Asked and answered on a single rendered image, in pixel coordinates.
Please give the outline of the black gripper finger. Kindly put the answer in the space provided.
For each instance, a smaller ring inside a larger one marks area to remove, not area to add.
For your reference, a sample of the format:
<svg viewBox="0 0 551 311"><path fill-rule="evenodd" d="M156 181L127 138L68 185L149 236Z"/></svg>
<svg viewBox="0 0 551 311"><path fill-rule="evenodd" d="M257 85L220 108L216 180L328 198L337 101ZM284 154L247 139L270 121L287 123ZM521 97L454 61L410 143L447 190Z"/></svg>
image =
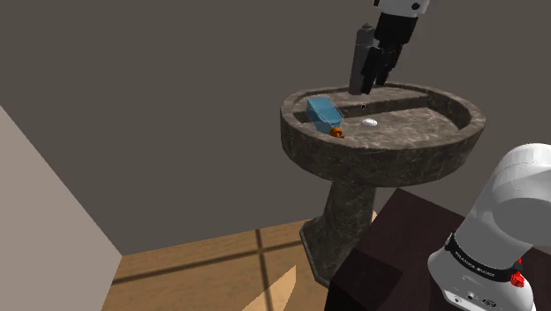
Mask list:
<svg viewBox="0 0 551 311"><path fill-rule="evenodd" d="M397 61L400 57L403 46L389 45L382 47L381 61L379 63L379 69L376 73L375 84L378 86L384 86L390 72L396 67Z"/></svg>
<svg viewBox="0 0 551 311"><path fill-rule="evenodd" d="M371 46L368 50L366 61L361 71L363 76L361 92L363 94L368 95L372 90L374 81L379 71L382 55L383 50L381 48Z"/></svg>

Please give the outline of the tall grey cylinder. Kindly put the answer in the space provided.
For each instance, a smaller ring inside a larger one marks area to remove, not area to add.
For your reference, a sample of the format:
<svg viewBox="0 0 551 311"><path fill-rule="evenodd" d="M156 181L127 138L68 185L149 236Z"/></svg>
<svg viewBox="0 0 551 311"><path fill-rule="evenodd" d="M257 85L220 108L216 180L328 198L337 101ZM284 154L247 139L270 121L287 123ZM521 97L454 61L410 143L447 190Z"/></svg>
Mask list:
<svg viewBox="0 0 551 311"><path fill-rule="evenodd" d="M348 93L350 95L362 95L361 86L363 76L362 68L366 61L366 55L371 46L374 45L375 28L365 23L356 34L354 55L351 66L351 76L349 81Z"/></svg>

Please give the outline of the blue bottle with orange cap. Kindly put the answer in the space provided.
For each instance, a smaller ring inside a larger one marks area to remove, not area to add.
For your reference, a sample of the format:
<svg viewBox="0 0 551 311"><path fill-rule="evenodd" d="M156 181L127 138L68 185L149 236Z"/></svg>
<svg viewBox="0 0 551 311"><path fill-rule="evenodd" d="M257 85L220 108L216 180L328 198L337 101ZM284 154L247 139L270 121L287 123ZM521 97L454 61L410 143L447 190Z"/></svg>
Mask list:
<svg viewBox="0 0 551 311"><path fill-rule="evenodd" d="M306 115L316 130L332 137L344 138L340 129L343 115L328 97L318 96L306 101Z"/></svg>

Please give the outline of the dark maroon robot stand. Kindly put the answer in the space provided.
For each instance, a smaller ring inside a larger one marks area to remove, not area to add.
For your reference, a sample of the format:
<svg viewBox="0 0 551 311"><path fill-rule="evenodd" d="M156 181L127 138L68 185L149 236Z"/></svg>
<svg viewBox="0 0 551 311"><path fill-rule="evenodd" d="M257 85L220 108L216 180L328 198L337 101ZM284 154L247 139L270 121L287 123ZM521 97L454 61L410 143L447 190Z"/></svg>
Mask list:
<svg viewBox="0 0 551 311"><path fill-rule="evenodd" d="M395 190L333 276L324 311L464 311L447 302L427 268L463 220Z"/></svg>

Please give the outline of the dark marble pedestal sink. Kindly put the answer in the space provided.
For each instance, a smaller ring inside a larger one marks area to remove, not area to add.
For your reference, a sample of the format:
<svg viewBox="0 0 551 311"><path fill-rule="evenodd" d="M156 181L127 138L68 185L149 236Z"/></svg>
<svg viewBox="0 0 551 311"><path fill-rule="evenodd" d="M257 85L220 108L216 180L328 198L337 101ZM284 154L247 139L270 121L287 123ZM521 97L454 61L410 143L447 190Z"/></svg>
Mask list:
<svg viewBox="0 0 551 311"><path fill-rule="evenodd" d="M324 96L343 115L344 138L316 130L306 101ZM377 126L364 125L366 118ZM299 231L315 281L331 278L372 223L382 187L416 186L459 169L486 126L468 100L433 87L388 82L369 95L346 86L298 91L280 107L284 153L301 169L330 181L321 216Z"/></svg>

